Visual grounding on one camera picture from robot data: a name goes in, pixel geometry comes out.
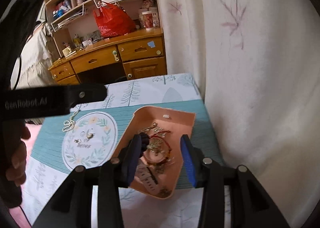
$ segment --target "teal stripe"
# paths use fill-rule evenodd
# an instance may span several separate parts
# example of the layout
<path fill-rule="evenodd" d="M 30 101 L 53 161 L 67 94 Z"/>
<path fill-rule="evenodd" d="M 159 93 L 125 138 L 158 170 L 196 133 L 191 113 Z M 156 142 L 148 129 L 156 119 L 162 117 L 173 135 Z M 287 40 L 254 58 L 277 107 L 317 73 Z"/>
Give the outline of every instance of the teal stripe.
<path fill-rule="evenodd" d="M 199 99 L 150 105 L 196 113 L 196 121 L 192 131 L 191 143 L 195 147 L 201 149 L 206 157 L 212 158 L 221 165 L 223 164 L 223 160 L 218 148 L 218 143 L 215 138 L 215 134 L 209 120 L 207 110 L 202 100 Z M 133 113 L 143 106 L 146 105 L 80 111 L 75 117 L 75 120 L 90 112 L 106 112 L 112 115 L 117 123 L 117 142 L 119 142 L 122 134 L 124 133 L 133 116 Z M 65 133 L 63 133 L 61 129 L 63 127 L 63 122 L 65 120 L 68 120 L 70 115 L 46 118 L 31 153 L 31 156 L 41 163 L 67 174 L 70 173 L 70 170 L 65 166 L 62 159 L 62 142 Z M 182 189 L 190 187 L 191 184 L 189 183 L 185 169 L 183 168 L 178 180 L 177 188 Z"/>

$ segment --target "round sticker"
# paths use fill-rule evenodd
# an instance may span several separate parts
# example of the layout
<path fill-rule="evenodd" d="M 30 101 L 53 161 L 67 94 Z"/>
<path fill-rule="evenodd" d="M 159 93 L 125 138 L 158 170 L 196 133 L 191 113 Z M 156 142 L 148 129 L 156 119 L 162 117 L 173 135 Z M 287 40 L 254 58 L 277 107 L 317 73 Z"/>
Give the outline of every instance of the round sticker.
<path fill-rule="evenodd" d="M 70 170 L 78 165 L 100 166 L 111 157 L 117 137 L 116 121 L 111 115 L 105 112 L 84 115 L 63 139 L 63 161 Z"/>

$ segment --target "floral wreath print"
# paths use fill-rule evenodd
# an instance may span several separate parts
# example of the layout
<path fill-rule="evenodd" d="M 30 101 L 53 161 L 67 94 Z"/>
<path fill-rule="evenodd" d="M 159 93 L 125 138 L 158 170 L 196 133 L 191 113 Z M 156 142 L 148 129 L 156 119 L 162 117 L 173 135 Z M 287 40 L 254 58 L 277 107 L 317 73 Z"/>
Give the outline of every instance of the floral wreath print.
<path fill-rule="evenodd" d="M 79 144 L 74 142 L 79 138 L 77 133 L 82 130 L 86 137 L 90 130 L 94 127 L 98 127 L 99 146 L 90 148 L 88 139 L 82 139 L 82 148 L 89 148 L 85 152 L 90 152 L 89 155 L 82 155 L 79 150 L 75 151 L 75 148 L 79 147 Z M 69 131 L 64 139 L 63 146 L 63 158 L 68 168 L 73 169 L 77 165 L 84 165 L 85 167 L 95 167 L 107 160 L 111 152 L 114 150 L 117 140 L 117 127 L 113 117 L 104 112 L 89 113 L 81 117 L 75 124 L 72 131 Z"/>

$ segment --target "pink fabric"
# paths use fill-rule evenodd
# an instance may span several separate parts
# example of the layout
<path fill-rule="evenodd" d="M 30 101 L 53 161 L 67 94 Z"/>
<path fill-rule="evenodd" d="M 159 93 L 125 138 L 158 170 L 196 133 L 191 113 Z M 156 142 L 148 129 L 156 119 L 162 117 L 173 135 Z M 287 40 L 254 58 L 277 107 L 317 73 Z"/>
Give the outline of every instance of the pink fabric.
<path fill-rule="evenodd" d="M 27 123 L 26 126 L 29 128 L 29 131 L 31 133 L 31 138 L 29 140 L 23 140 L 27 146 L 27 162 L 28 162 L 33 145 L 35 144 L 35 141 L 37 139 L 37 136 L 39 134 L 39 131 L 42 125 L 34 125 L 34 124 Z M 20 228 L 30 228 L 30 225 L 26 220 L 20 207 L 10 209 L 10 214 L 13 217 L 13 219 L 16 221 L 16 223 L 20 226 Z"/>

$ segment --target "necklace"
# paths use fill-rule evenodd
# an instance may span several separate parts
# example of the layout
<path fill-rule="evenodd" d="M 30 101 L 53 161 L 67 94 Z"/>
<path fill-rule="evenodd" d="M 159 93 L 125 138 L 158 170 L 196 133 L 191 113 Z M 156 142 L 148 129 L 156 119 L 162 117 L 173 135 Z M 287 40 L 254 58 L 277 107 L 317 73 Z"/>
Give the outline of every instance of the necklace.
<path fill-rule="evenodd" d="M 73 112 L 73 114 L 70 116 L 69 120 L 65 120 L 63 122 L 64 127 L 62 128 L 63 132 L 71 131 L 75 127 L 75 121 L 73 120 L 75 116 L 80 112 L 80 107 Z"/>

